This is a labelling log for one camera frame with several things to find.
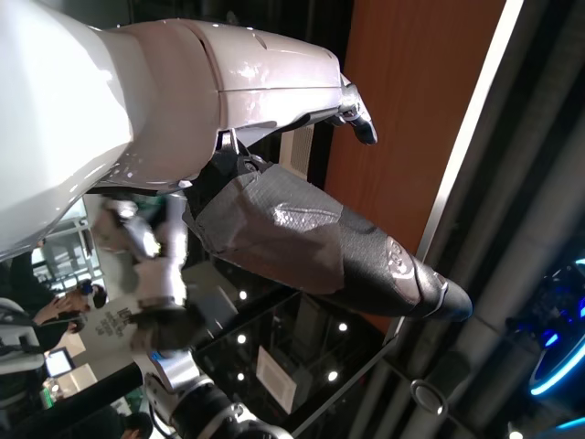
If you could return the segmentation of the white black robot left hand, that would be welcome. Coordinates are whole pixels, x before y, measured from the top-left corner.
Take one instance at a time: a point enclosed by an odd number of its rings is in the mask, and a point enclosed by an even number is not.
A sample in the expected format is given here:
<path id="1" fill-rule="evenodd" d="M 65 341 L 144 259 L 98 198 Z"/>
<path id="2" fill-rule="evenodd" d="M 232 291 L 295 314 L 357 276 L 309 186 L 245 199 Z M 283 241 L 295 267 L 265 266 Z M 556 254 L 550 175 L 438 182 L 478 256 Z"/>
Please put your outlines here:
<path id="1" fill-rule="evenodd" d="M 320 122 L 377 133 L 325 48 L 173 18 L 101 30 L 1 4 L 1 255 L 33 249 L 92 189 L 183 192 L 205 250 L 381 316 L 463 321 L 468 294 L 318 187 L 248 147 Z"/>

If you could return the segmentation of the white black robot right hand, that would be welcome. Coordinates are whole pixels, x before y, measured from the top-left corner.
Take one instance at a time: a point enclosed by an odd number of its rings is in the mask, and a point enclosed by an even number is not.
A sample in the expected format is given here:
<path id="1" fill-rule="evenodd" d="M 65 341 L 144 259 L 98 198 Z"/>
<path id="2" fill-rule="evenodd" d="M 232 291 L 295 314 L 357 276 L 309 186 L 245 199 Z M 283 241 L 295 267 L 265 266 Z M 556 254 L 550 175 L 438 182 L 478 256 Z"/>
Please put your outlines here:
<path id="1" fill-rule="evenodd" d="M 187 255 L 182 194 L 157 198 L 154 214 L 139 210 L 133 199 L 106 196 L 92 226 L 98 246 L 130 259 L 133 294 L 141 308 L 180 306 L 186 299 L 181 270 Z"/>

